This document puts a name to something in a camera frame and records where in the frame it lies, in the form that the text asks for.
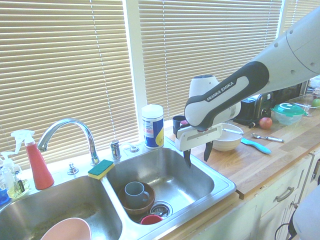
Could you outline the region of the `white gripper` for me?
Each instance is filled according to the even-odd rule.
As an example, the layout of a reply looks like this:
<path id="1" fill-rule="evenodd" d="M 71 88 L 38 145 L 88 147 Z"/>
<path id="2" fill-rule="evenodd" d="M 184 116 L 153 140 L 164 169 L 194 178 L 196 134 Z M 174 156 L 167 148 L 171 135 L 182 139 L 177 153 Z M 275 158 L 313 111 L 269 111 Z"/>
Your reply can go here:
<path id="1" fill-rule="evenodd" d="M 203 160 L 208 161 L 214 140 L 220 138 L 222 135 L 223 126 L 222 124 L 216 124 L 208 128 L 205 131 L 198 131 L 192 126 L 184 127 L 177 131 L 175 138 L 175 147 L 179 151 L 183 152 L 183 157 L 188 168 L 191 168 L 191 149 L 202 144 L 205 144 L 205 150 L 203 153 Z"/>

